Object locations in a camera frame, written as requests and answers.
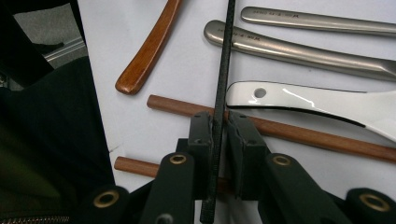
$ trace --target white plastic handle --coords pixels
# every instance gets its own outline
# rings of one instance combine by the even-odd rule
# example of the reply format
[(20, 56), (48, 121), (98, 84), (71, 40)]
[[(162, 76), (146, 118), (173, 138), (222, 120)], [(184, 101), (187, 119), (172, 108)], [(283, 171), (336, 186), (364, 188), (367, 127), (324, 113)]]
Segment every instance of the white plastic handle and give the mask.
[(367, 93), (237, 82), (228, 89), (227, 106), (286, 108), (338, 117), (396, 142), (396, 91)]

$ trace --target wooden dowel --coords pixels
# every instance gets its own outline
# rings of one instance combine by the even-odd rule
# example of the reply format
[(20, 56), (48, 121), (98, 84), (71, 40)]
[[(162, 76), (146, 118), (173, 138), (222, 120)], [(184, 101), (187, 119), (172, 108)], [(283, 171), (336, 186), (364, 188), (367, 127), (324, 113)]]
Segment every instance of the wooden dowel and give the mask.
[(117, 157), (114, 169), (137, 175), (155, 177), (158, 172), (158, 165), (146, 161), (138, 161), (125, 157)]
[[(191, 117), (200, 111), (213, 113), (213, 108), (211, 107), (186, 103), (157, 95), (150, 95), (148, 98), (148, 107), (187, 117)], [(263, 135), (376, 160), (396, 162), (396, 148), (394, 147), (384, 147), (267, 119), (249, 118), (253, 121), (259, 133)]]
[[(114, 169), (128, 172), (136, 175), (144, 175), (149, 177), (155, 177), (158, 173), (160, 165), (155, 163), (150, 163), (146, 161), (138, 161), (135, 159), (117, 157), (114, 163)], [(226, 178), (219, 177), (218, 179), (218, 192), (233, 194), (233, 190), (230, 184), (230, 180)]]

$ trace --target brass grommet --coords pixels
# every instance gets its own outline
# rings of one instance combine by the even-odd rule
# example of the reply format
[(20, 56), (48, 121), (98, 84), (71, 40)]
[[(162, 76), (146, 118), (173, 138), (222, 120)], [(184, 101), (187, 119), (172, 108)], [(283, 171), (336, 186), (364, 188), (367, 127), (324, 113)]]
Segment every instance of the brass grommet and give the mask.
[[(378, 212), (388, 212), (390, 206), (382, 198), (375, 196), (374, 194), (365, 193), (359, 196), (359, 199), (367, 206)], [(378, 203), (372, 203), (370, 200), (375, 200)]]
[(289, 158), (284, 157), (284, 156), (275, 156), (275, 157), (273, 157), (273, 162), (275, 164), (284, 165), (284, 166), (287, 166), (287, 165), (291, 164), (291, 161), (289, 160)]
[(96, 196), (93, 200), (93, 205), (98, 208), (106, 208), (116, 203), (119, 197), (119, 193), (116, 190), (111, 189)]
[(172, 162), (175, 165), (179, 165), (181, 163), (184, 163), (187, 160), (187, 158), (183, 155), (175, 155), (171, 157), (170, 162)]

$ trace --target cutlery handle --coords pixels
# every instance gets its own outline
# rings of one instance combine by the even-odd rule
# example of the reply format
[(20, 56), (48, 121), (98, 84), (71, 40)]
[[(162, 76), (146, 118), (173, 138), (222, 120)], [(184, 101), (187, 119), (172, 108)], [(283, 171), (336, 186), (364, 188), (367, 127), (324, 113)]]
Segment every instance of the cutlery handle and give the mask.
[(118, 91), (125, 94), (137, 94), (140, 91), (160, 58), (181, 2), (182, 0), (168, 0), (145, 43), (117, 80), (116, 89)]
[[(221, 46), (224, 22), (210, 21), (205, 38)], [(317, 49), (233, 28), (233, 49), (287, 63), (318, 67), (355, 76), (396, 81), (396, 62)]]
[(243, 21), (274, 26), (396, 37), (396, 24), (363, 21), (264, 7), (242, 9)]
[(350, 92), (270, 82), (237, 82), (229, 107), (265, 107), (319, 114), (365, 127), (396, 142), (396, 91)]

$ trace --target white surface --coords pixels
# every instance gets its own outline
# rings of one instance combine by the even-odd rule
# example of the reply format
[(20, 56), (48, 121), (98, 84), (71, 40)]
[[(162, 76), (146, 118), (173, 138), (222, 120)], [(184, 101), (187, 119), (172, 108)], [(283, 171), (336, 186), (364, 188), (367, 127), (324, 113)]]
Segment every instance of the white surface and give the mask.
[(396, 91), (336, 91), (246, 81), (231, 85), (226, 99), (231, 108), (283, 107), (349, 119), (396, 143)]
[[(225, 21), (227, 1), (186, 0), (171, 38), (137, 95), (114, 88), (160, 16), (165, 0), (79, 1), (94, 81), (111, 159), (125, 156), (159, 163), (175, 151), (177, 139), (188, 137), (190, 121), (147, 108), (150, 94), (200, 105), (213, 106), (221, 49), (203, 35), (207, 22)], [(248, 24), (239, 18), (243, 7), (269, 7), (354, 19), (396, 23), (394, 0), (278, 0), (237, 1), (235, 25), (255, 33), (352, 54), (396, 60), (396, 40), (370, 35), (347, 35)], [(263, 80), (348, 91), (393, 91), (396, 83), (353, 77), (312, 67), (282, 63), (234, 52), (229, 83)], [(396, 147), (387, 139), (341, 121), (301, 113), (259, 110), (242, 111), (328, 133)], [(344, 198), (351, 188), (380, 190), (396, 200), (396, 165), (349, 156), (320, 148), (265, 137), (274, 152), (291, 155), (325, 190)], [(117, 184), (134, 190), (150, 178), (114, 171)], [(255, 203), (219, 196), (217, 223), (257, 223)]]

